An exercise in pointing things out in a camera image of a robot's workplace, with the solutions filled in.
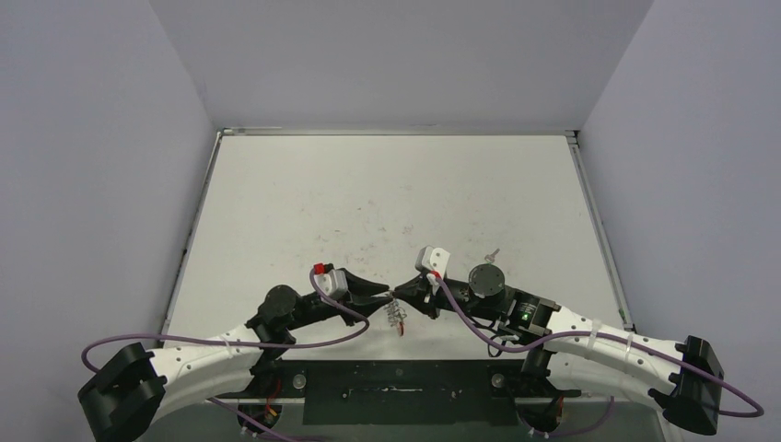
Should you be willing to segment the large keyring with red sleeve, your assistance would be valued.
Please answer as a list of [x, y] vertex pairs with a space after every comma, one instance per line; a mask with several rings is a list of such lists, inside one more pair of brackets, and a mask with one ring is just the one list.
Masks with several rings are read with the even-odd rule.
[[389, 325], [397, 332], [399, 337], [405, 333], [406, 312], [399, 299], [395, 295], [390, 295], [390, 301], [383, 307], [386, 320]]

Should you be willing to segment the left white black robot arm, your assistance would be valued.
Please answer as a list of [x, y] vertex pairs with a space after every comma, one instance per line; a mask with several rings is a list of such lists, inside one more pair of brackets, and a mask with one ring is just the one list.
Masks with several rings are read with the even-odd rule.
[[339, 317], [366, 332], [369, 316], [392, 300], [387, 285], [331, 264], [315, 265], [309, 280], [308, 295], [273, 286], [252, 317], [213, 338], [170, 336], [173, 346], [146, 349], [129, 337], [77, 393], [92, 435], [135, 441], [156, 420], [198, 402], [244, 390], [263, 396], [274, 386], [268, 365], [302, 346], [294, 330]]

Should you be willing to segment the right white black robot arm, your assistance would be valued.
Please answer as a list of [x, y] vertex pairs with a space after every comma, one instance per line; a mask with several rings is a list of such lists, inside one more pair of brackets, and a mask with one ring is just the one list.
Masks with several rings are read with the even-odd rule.
[[472, 330], [474, 319], [493, 322], [493, 347], [525, 355], [520, 381], [531, 394], [555, 388], [616, 396], [688, 432], [717, 432], [724, 371], [702, 338], [676, 342], [619, 330], [508, 285], [493, 264], [477, 265], [465, 282], [423, 271], [393, 294], [432, 319], [446, 309]]

